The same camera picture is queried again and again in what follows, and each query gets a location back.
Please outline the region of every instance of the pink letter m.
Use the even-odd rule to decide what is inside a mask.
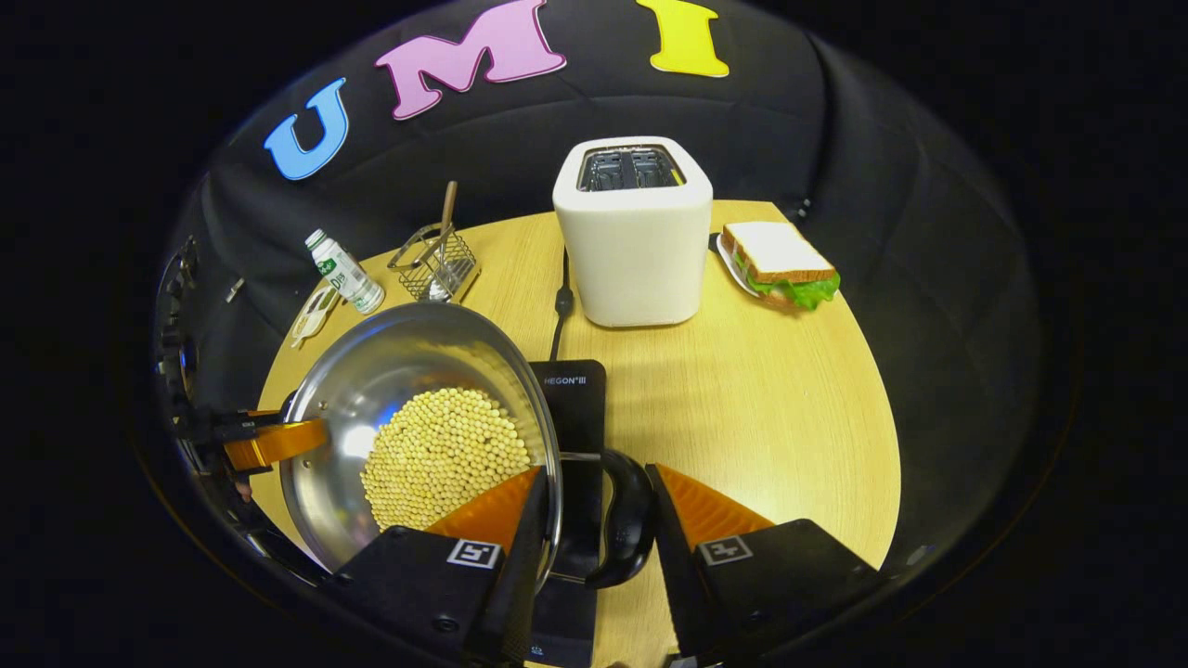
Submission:
[[[387,67],[399,103],[396,120],[410,119],[436,105],[442,94],[425,86],[429,75],[459,93],[466,93],[479,74],[484,51],[491,51],[492,83],[516,81],[560,70],[565,57],[549,50],[536,11],[548,0],[514,0],[479,14],[461,44],[422,36],[384,53],[375,67]]]

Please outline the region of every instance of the wire basket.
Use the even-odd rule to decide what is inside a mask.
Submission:
[[[457,182],[450,181],[441,222],[418,229],[387,263],[387,269],[400,275],[400,285],[418,302],[460,302],[479,275],[479,261],[454,229],[456,196]],[[412,259],[402,264],[411,251],[416,251]]]

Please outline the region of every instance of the power cord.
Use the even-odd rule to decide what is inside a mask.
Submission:
[[[557,361],[557,348],[561,347],[561,326],[569,314],[574,313],[574,291],[569,289],[569,248],[561,254],[561,289],[557,290],[557,328],[552,330],[552,351],[549,361]]]

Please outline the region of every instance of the wooden table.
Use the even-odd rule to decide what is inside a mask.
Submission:
[[[714,232],[747,220],[785,219],[766,202],[714,202]],[[556,214],[461,234],[482,266],[462,305],[491,319],[529,360],[548,359],[563,248]],[[391,254],[362,263],[387,291],[385,309],[411,301],[386,269]],[[577,309],[558,358],[606,366],[607,447],[671,466],[773,522],[811,518],[871,566],[883,565],[899,511],[899,449],[878,367],[840,294],[814,313],[769,308],[707,252],[701,310],[691,320],[607,329],[582,316],[575,288]],[[283,344],[259,408],[278,409],[327,347],[362,320],[340,305],[301,349]],[[252,487],[260,508],[309,553],[276,470],[254,475]],[[653,554],[633,580],[599,592],[594,667],[657,668],[675,647]]]

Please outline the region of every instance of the black induction cooker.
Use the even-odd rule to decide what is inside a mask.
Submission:
[[[552,415],[562,452],[600,454],[606,422],[606,368],[595,360],[531,363]],[[598,566],[602,529],[602,467],[561,462],[563,515],[552,575],[536,597],[529,661],[588,668],[594,653],[598,592],[582,579]]]

